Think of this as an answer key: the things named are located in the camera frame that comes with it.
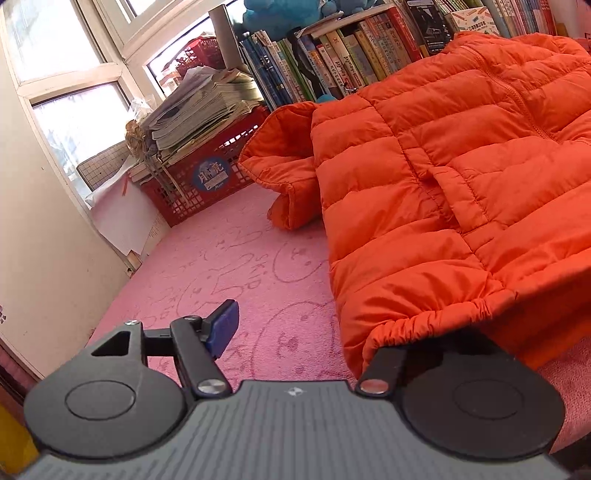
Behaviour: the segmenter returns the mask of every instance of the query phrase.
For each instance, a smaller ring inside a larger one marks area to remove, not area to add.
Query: pink bedspread
[[[128,319],[162,328],[181,316],[240,305],[241,326],[218,365],[228,380],[352,381],[341,353],[323,225],[275,229],[267,209],[277,194],[256,185],[179,226],[123,288],[90,341]],[[567,420],[557,446],[591,430],[591,342],[542,372],[562,393]],[[171,359],[150,366],[176,378]]]

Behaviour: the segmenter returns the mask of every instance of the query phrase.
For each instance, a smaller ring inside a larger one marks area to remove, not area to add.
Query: red mesh basket
[[[226,65],[216,37],[197,37],[183,47],[183,52],[177,56],[176,70],[181,78],[188,69],[204,65],[213,69],[223,70]]]
[[[268,115],[267,108],[255,108],[214,139],[167,167],[188,202],[176,190],[167,194],[156,179],[140,185],[170,226],[178,225],[195,213],[252,183],[249,177],[238,170],[236,161],[247,140]],[[216,164],[222,164],[226,168],[220,170]]]

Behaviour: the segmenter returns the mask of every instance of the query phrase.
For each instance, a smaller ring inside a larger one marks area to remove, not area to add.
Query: stuffed animal
[[[247,10],[242,17],[243,29],[265,30],[272,41],[320,19],[319,0],[244,0],[244,6]]]
[[[367,10],[374,6],[375,3],[376,0],[331,0],[322,6],[322,15],[328,17],[342,10],[345,16],[348,17]]]

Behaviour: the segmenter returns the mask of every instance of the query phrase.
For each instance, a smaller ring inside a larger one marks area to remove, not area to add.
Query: white wall
[[[51,168],[0,45],[0,338],[47,375],[84,347],[127,279]]]

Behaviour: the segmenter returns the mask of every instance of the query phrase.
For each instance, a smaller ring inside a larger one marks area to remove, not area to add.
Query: red book
[[[546,24],[548,25],[548,32],[550,35],[556,35],[556,26],[554,25],[554,17],[552,16],[552,10],[550,9],[550,4],[548,0],[540,0],[540,8],[542,13],[544,14],[544,18],[546,19]]]
[[[400,10],[398,10],[398,7],[390,8],[389,10],[387,10],[387,13],[390,20],[392,21],[392,24],[398,31],[398,34],[402,39],[402,43],[404,43],[404,46],[407,49],[408,56],[410,56],[410,59],[412,61],[421,60],[423,56],[421,55],[421,52],[418,49],[417,43],[414,41],[413,34],[410,33],[410,30],[404,22],[404,19],[402,18],[402,15],[400,14]]]

